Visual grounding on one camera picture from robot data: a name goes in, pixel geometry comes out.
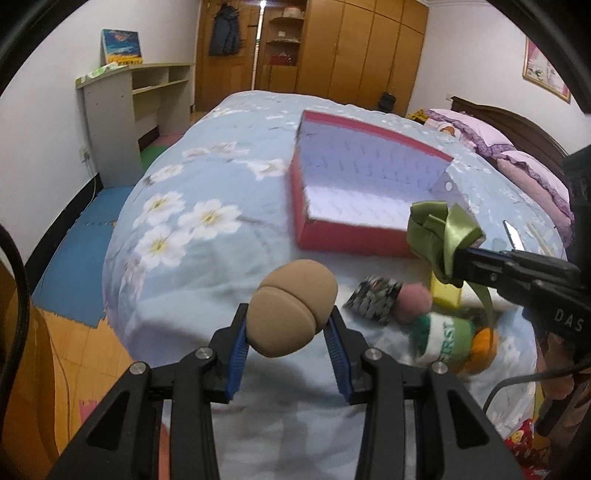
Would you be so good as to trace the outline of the yellow sponge block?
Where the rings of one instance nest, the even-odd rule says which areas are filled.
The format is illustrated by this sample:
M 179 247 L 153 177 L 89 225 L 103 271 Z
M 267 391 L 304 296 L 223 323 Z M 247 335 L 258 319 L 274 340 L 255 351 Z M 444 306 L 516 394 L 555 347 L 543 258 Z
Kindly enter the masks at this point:
M 435 274 L 431 275 L 430 292 L 433 302 L 446 310 L 459 310 L 461 307 L 462 289 L 452 284 L 442 283 Z

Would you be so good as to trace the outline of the green ribbon bow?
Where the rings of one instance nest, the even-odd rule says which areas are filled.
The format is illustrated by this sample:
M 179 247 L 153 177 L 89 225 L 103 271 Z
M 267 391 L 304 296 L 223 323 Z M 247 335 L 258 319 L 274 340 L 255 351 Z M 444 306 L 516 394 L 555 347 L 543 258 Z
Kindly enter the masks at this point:
M 455 256 L 483 241 L 480 225 L 459 204 L 445 201 L 413 203 L 406 241 L 411 251 L 426 261 L 437 279 L 461 289 L 466 283 L 454 272 Z

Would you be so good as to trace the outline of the orange knit cloth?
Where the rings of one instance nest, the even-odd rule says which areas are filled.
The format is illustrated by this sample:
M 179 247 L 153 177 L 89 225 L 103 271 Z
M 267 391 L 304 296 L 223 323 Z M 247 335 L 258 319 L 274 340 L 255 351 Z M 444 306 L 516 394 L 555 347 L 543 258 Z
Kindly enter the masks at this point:
M 476 375 L 487 370 L 497 356 L 498 344 L 499 336 L 495 329 L 483 328 L 479 330 L 473 339 L 462 371 Z

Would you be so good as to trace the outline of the pink round plush bun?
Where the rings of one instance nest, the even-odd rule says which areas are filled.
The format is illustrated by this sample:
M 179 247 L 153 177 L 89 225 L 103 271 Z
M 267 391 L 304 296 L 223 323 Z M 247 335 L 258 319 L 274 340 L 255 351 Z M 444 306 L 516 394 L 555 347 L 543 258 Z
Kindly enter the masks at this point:
M 420 283 L 404 284 L 394 304 L 394 319 L 408 324 L 428 314 L 433 306 L 430 291 Z

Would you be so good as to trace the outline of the tan round plush bun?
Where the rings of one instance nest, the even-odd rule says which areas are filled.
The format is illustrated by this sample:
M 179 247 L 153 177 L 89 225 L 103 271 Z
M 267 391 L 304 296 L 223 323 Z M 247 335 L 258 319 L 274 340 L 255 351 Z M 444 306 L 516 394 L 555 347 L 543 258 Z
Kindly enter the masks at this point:
M 339 286 L 325 265 L 302 259 L 273 270 L 257 287 L 245 316 L 250 346 L 269 358 L 304 348 L 325 328 Z

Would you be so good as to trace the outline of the smartphone on bed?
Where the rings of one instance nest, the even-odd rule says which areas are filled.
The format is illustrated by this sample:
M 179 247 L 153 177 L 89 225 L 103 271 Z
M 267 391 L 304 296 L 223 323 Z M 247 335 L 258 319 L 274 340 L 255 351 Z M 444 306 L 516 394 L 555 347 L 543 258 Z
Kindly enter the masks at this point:
M 503 221 L 506 234 L 509 238 L 513 250 L 525 251 L 525 245 L 519 234 L 519 231 L 507 220 Z

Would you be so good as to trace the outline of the pink ruffled pillow near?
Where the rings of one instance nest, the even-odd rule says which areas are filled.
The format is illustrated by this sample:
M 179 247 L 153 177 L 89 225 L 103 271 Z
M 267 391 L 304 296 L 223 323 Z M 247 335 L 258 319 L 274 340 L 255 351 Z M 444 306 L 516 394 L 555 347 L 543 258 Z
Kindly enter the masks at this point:
M 498 170 L 534 200 L 551 218 L 565 247 L 573 239 L 574 215 L 566 185 L 532 155 L 505 151 L 495 155 Z

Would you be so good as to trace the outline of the pink ruffled pillow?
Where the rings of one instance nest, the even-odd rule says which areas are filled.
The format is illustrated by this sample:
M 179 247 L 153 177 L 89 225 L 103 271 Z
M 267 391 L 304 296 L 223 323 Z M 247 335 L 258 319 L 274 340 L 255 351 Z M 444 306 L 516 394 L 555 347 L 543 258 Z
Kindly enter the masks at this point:
M 425 113 L 430 120 L 453 125 L 482 157 L 516 150 L 515 145 L 501 131 L 474 116 L 449 109 L 428 109 Z
M 574 215 L 566 185 L 532 155 L 505 151 L 495 155 L 498 170 L 534 200 L 551 218 L 565 247 L 573 239 Z

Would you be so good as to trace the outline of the black white patterned pouch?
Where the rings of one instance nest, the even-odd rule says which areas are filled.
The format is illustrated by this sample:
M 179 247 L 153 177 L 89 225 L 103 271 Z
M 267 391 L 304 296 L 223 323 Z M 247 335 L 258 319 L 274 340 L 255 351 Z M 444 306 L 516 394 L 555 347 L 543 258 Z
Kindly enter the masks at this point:
M 368 320 L 388 324 L 394 318 L 394 307 L 402 288 L 402 282 L 370 275 L 360 282 L 344 307 Z

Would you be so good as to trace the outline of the pink ruffled pillow far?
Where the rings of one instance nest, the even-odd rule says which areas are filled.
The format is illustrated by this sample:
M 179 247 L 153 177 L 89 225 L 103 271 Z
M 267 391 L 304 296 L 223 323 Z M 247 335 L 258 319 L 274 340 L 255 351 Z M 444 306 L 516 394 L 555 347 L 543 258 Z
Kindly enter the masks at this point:
M 515 145 L 501 131 L 474 116 L 449 109 L 428 109 L 425 113 L 430 120 L 453 125 L 482 157 L 516 150 Z

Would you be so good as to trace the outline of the dark wooden headboard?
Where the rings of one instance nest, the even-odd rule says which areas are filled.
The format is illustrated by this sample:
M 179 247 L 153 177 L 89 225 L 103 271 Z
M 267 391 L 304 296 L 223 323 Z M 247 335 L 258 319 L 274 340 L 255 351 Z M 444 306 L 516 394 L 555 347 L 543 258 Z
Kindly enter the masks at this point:
M 525 151 L 547 166 L 562 168 L 567 157 L 565 149 L 545 130 L 531 120 L 509 110 L 480 105 L 452 96 L 452 110 L 470 115 L 493 126 L 503 133 L 515 147 Z

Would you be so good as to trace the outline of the red cardboard box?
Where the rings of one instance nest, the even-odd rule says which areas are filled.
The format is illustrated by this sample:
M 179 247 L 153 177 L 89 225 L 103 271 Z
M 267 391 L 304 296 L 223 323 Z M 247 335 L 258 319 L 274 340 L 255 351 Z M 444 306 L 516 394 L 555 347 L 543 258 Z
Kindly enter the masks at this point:
M 452 156 L 410 136 L 305 110 L 290 163 L 294 237 L 303 250 L 412 257 L 413 203 L 468 205 Z

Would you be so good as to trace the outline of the blue foam floor mat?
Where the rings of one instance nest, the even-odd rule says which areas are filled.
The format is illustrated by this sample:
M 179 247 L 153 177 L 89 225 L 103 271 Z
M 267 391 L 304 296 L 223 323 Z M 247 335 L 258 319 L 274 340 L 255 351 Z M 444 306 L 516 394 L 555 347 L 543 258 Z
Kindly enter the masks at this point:
M 89 181 L 66 205 L 26 263 L 33 303 L 95 328 L 104 317 L 102 267 L 129 187 Z

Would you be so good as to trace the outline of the black bag on floor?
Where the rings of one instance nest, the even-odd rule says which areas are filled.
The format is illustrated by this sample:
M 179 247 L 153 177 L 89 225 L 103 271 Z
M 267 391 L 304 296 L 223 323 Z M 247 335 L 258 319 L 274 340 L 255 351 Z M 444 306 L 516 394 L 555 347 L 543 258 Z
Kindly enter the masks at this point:
M 394 106 L 396 106 L 396 97 L 388 92 L 384 92 L 378 102 L 378 110 L 384 113 L 392 113 Z

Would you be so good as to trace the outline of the floral blue bedspread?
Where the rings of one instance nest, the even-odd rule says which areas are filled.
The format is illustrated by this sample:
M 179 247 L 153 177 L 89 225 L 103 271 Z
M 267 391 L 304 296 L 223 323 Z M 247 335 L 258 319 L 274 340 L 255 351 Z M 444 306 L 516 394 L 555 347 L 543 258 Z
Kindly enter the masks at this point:
M 271 271 L 301 258 L 287 169 L 305 110 L 361 120 L 435 147 L 491 250 L 514 226 L 530 252 L 564 255 L 546 212 L 452 136 L 394 115 L 314 96 L 252 91 L 225 98 L 148 169 L 106 252 L 106 316 L 129 355 L 158 367 L 228 326 Z M 225 479 L 351 479 L 363 407 L 339 394 L 325 340 L 280 359 L 250 352 L 238 395 L 213 410 Z

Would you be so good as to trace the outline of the wooden wardrobe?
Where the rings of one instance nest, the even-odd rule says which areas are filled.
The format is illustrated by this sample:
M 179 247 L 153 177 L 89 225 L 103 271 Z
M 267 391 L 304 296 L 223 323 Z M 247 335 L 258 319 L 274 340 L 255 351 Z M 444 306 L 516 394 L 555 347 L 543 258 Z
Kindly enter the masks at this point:
M 209 56 L 215 14 L 238 9 L 240 49 Z M 194 106 L 259 89 L 378 110 L 384 92 L 404 116 L 415 87 L 429 8 L 420 1 L 204 1 Z

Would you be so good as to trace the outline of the grey shelf desk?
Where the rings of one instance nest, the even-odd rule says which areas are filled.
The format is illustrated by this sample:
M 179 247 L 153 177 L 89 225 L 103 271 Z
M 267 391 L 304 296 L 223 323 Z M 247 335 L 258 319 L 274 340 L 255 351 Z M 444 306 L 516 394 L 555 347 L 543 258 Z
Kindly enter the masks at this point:
M 189 128 L 191 66 L 136 64 L 76 83 L 84 104 L 90 155 L 106 188 L 133 186 L 143 176 L 139 140 L 157 129 Z

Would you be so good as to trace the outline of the dark hanging jacket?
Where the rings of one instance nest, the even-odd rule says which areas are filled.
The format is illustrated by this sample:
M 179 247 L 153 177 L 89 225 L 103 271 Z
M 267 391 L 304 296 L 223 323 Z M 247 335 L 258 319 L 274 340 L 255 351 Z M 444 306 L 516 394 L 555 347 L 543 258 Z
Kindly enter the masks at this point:
M 209 56 L 231 56 L 240 49 L 238 9 L 222 3 L 213 19 Z

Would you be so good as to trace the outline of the blue picture book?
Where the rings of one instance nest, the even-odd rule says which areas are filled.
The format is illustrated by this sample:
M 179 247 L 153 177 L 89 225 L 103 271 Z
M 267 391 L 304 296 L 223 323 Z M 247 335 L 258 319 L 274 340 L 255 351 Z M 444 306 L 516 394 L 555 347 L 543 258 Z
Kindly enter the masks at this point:
M 103 29 L 101 45 L 106 64 L 131 65 L 143 62 L 136 31 Z

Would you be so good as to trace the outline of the framed wall picture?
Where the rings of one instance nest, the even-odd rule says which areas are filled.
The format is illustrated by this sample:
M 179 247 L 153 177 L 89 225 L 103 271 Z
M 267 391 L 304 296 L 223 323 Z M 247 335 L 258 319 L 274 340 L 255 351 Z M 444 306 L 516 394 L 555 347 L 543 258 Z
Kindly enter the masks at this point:
M 525 44 L 522 77 L 567 103 L 571 101 L 571 92 L 557 70 L 529 38 Z

